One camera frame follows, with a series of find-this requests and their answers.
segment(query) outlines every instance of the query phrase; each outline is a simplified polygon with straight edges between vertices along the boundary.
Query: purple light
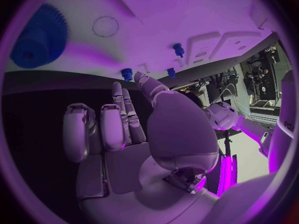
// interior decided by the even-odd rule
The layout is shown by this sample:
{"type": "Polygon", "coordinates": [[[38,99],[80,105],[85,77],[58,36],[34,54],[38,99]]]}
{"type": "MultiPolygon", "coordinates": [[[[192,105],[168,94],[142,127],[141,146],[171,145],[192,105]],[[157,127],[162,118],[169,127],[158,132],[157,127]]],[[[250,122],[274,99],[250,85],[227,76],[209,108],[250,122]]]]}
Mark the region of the purple light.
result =
{"type": "Polygon", "coordinates": [[[231,156],[221,157],[220,179],[217,196],[221,197],[222,193],[231,186],[232,180],[232,158],[231,156]]]}

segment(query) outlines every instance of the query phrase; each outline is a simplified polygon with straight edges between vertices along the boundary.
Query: blue knob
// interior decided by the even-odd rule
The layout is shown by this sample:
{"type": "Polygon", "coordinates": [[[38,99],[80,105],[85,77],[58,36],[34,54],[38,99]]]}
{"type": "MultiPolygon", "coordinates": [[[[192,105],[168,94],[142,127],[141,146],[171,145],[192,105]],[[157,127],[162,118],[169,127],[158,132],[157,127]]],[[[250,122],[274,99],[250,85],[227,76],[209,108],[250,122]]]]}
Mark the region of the blue knob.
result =
{"type": "Polygon", "coordinates": [[[170,78],[175,78],[175,70],[173,68],[168,69],[167,73],[170,76],[170,78]]]}
{"type": "Polygon", "coordinates": [[[131,68],[126,68],[122,70],[122,76],[125,79],[125,81],[131,81],[133,72],[131,68]]]}
{"type": "Polygon", "coordinates": [[[184,49],[182,48],[182,44],[177,43],[173,45],[173,49],[175,51],[175,54],[177,56],[180,56],[181,58],[183,58],[183,54],[185,53],[184,49]]]}

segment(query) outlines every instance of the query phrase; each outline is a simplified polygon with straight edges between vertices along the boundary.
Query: blue plastic part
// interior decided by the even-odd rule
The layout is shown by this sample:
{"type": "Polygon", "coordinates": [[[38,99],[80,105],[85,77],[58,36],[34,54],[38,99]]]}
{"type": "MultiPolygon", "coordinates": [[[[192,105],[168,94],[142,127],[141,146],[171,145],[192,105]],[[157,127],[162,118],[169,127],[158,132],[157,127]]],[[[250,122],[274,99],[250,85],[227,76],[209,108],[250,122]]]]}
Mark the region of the blue plastic part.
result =
{"type": "Polygon", "coordinates": [[[133,72],[131,68],[126,68],[122,70],[122,76],[125,79],[125,81],[131,81],[133,72]]]}
{"type": "Polygon", "coordinates": [[[19,36],[11,59],[16,65],[28,69],[48,64],[62,54],[67,37],[67,23],[61,13],[44,4],[19,36]]]}
{"type": "Polygon", "coordinates": [[[167,73],[170,76],[170,78],[175,78],[175,70],[173,68],[168,69],[167,73]]]}
{"type": "Polygon", "coordinates": [[[180,56],[181,58],[183,58],[183,54],[185,53],[185,51],[182,48],[182,45],[180,43],[174,44],[173,49],[175,50],[175,54],[177,56],[180,56]]]}

